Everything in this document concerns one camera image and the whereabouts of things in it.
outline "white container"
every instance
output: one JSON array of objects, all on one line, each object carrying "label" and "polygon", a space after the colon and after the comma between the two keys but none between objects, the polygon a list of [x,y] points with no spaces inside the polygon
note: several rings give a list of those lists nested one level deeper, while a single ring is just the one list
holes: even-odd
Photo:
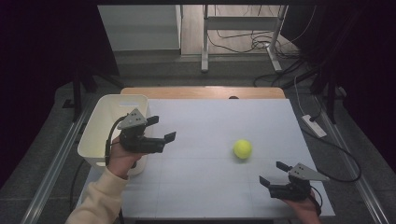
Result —
[{"label": "white container", "polygon": [[[144,95],[110,94],[98,101],[81,136],[78,154],[99,172],[102,173],[106,167],[105,148],[111,127],[117,119],[126,116],[135,108],[147,118],[148,98]],[[116,128],[111,139],[118,135],[120,135],[120,130]],[[145,136],[150,135],[151,133],[145,132]],[[146,166],[146,160],[147,156],[143,156],[137,162],[136,167],[128,172],[128,175],[140,174]]]}]

